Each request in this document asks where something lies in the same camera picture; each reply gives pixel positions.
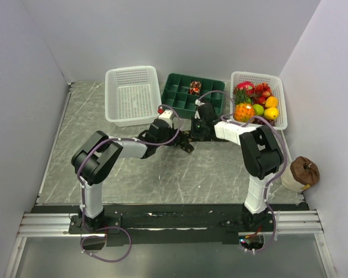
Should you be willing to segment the black gold floral tie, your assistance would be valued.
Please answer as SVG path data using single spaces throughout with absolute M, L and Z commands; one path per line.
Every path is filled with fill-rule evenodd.
M 192 142 L 225 142 L 224 139 L 219 139 L 215 135 L 198 136 L 193 135 L 191 131 L 179 131 L 179 135 L 174 139 L 172 145 L 179 147 L 187 153 L 191 153 L 194 147 Z

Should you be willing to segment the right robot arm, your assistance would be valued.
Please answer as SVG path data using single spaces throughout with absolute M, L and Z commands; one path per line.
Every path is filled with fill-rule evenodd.
M 284 161 L 283 153 L 267 126 L 242 127 L 231 120 L 222 120 L 211 103 L 195 101 L 191 118 L 191 136 L 196 141 L 220 140 L 241 147 L 244 166 L 249 173 L 247 197 L 242 205 L 241 220 L 249 231 L 256 230 L 267 217 L 270 180 Z

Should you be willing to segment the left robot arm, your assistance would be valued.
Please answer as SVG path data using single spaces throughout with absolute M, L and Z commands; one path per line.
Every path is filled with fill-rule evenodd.
M 71 164 L 80 182 L 79 216 L 87 231 L 96 233 L 107 223 L 102 204 L 102 185 L 116 161 L 122 158 L 146 159 L 161 146 L 176 146 L 188 153 L 194 150 L 187 134 L 162 119 L 154 120 L 135 138 L 110 137 L 98 130 L 80 147 Z

